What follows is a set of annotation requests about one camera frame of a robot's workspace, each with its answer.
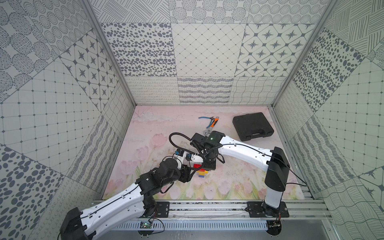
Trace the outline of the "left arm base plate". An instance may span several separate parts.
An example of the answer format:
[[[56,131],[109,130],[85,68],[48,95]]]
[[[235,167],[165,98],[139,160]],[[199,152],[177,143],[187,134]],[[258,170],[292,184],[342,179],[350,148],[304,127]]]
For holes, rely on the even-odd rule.
[[[170,212],[170,202],[157,202],[150,217],[154,218],[168,218]]]

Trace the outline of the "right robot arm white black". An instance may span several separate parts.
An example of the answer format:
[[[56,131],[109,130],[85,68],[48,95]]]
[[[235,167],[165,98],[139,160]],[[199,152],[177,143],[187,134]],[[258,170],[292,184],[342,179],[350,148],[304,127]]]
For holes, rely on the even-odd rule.
[[[217,131],[211,132],[208,136],[195,134],[190,140],[190,144],[199,151],[204,164],[213,161],[218,155],[222,155],[242,160],[263,170],[266,173],[265,184],[267,186],[264,203],[270,209],[279,209],[291,170],[281,148],[260,149]]]

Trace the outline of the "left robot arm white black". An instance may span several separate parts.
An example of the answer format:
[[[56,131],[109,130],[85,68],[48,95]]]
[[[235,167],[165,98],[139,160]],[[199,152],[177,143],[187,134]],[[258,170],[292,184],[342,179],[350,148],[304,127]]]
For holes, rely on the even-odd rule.
[[[154,195],[166,185],[191,179],[192,169],[175,158],[141,175],[132,185],[110,199],[90,207],[70,210],[59,231],[59,240],[97,240],[120,224],[150,217],[157,208]]]

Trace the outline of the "yellow long lego brick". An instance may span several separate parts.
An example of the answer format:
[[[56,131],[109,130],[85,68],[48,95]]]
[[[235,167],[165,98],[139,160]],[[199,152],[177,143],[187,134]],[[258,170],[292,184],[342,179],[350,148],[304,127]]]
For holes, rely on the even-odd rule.
[[[208,173],[208,171],[206,171],[206,170],[199,170],[199,175],[201,175],[201,176],[204,176],[207,173]]]

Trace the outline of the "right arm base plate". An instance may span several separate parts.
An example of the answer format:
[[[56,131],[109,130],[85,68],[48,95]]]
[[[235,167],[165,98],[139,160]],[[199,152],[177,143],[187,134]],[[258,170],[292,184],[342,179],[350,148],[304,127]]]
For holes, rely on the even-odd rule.
[[[250,218],[288,218],[290,216],[285,202],[280,202],[278,208],[268,206],[264,201],[247,202],[245,211]]]

